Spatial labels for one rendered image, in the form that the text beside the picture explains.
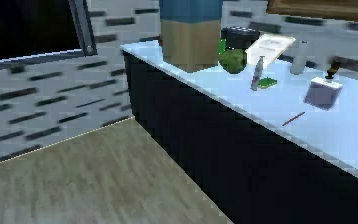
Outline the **green lettuce head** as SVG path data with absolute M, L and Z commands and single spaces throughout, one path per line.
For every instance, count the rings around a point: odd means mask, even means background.
M 219 64 L 228 73 L 238 74 L 247 65 L 247 54 L 243 49 L 226 50 L 219 55 Z

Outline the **blue and tan box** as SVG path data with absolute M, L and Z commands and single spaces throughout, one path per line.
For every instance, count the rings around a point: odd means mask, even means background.
M 163 61 L 185 72 L 218 64 L 223 0 L 159 0 Z

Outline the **black counter with pale top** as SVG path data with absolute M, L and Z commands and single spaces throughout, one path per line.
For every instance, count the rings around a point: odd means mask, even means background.
M 187 73 L 155 41 L 122 52 L 136 121 L 233 224 L 358 224 L 357 80 L 323 110 L 304 103 L 315 69 L 276 61 L 253 91 L 252 67 Z

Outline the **grey spray bottle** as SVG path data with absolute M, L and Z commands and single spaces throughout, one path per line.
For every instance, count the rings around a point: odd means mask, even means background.
M 251 82 L 251 89 L 253 91 L 256 91 L 257 88 L 258 88 L 258 83 L 260 81 L 262 71 L 263 71 L 263 64 L 264 64 L 264 56 L 260 56 L 259 60 L 258 60 L 258 62 L 256 64 L 253 79 L 252 79 L 252 82 Z

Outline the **green sponge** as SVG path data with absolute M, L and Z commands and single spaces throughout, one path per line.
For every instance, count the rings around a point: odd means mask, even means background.
M 270 77 L 266 77 L 266 78 L 263 78 L 259 81 L 258 83 L 258 87 L 261 88 L 261 89 L 265 89 L 265 88 L 268 88 L 270 86 L 273 86 L 277 83 L 277 80 L 276 79 L 273 79 L 273 78 L 270 78 Z

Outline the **red pencil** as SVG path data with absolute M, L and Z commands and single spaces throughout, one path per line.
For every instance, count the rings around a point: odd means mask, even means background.
M 293 116 L 292 118 L 288 119 L 287 121 L 285 121 L 282 126 L 286 126 L 288 125 L 289 123 L 297 120 L 298 118 L 300 118 L 301 116 L 303 116 L 306 112 L 300 112 L 298 113 L 297 115 Z

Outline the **white bottle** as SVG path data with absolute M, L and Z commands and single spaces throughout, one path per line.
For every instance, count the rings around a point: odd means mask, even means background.
M 290 73 L 294 75 L 302 74 L 307 62 L 307 50 L 309 43 L 307 41 L 300 41 L 297 53 L 292 61 Z

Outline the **brown framed picture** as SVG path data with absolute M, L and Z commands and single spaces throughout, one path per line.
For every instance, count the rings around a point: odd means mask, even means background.
M 266 12 L 358 22 L 358 0 L 268 0 Z

